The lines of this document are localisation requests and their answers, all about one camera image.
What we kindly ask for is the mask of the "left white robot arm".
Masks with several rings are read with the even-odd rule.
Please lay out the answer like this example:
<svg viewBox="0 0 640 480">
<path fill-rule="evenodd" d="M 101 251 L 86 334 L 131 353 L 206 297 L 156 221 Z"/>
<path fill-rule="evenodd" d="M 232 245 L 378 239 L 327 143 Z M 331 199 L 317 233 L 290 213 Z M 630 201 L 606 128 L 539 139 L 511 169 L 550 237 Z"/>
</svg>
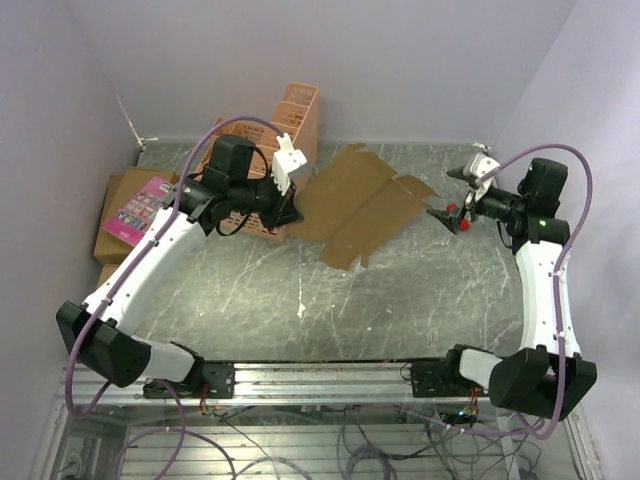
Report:
<svg viewBox="0 0 640 480">
<path fill-rule="evenodd" d="M 309 164 L 288 134 L 276 141 L 270 168 L 251 178 L 249 167 L 260 148 L 232 134 L 215 140 L 209 162 L 173 186 L 150 228 L 109 279 L 81 304 L 65 302 L 57 311 L 72 358 L 117 387 L 160 378 L 182 397 L 202 389 L 196 353 L 141 339 L 136 332 L 168 273 L 232 213 L 255 214 L 268 230 L 301 220 L 294 205 L 295 179 Z"/>
</svg>

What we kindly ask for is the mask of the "brown cardboard box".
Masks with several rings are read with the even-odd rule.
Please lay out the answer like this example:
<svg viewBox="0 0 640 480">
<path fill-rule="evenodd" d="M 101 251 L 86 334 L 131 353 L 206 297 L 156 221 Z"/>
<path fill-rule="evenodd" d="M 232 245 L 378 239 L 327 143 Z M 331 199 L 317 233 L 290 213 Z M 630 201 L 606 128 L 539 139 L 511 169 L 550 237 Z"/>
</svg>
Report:
<svg viewBox="0 0 640 480">
<path fill-rule="evenodd" d="M 343 148 L 295 198 L 302 221 L 286 227 L 297 239 L 321 244 L 320 261 L 347 270 L 371 255 L 428 207 L 436 191 L 400 175 L 363 143 Z"/>
</svg>

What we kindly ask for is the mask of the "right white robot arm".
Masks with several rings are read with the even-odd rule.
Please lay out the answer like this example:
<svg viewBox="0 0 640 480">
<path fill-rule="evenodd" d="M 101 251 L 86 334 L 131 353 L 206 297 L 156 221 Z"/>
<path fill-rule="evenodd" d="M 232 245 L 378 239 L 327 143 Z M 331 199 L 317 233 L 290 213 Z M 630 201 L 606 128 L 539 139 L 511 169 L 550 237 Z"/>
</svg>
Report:
<svg viewBox="0 0 640 480">
<path fill-rule="evenodd" d="M 448 211 L 429 210 L 457 234 L 465 219 L 486 217 L 503 226 L 510 238 L 522 285 L 523 331 L 517 352 L 500 357 L 457 344 L 440 360 L 412 363 L 414 397 L 444 390 L 455 396 L 482 389 L 493 406 L 547 420 L 564 420 L 594 386 L 597 367 L 583 359 L 571 320 L 568 258 L 575 229 L 557 218 L 568 178 L 565 165 L 535 158 L 511 193 L 493 184 L 498 162 L 473 157 L 448 176 L 470 188 L 465 200 Z"/>
</svg>

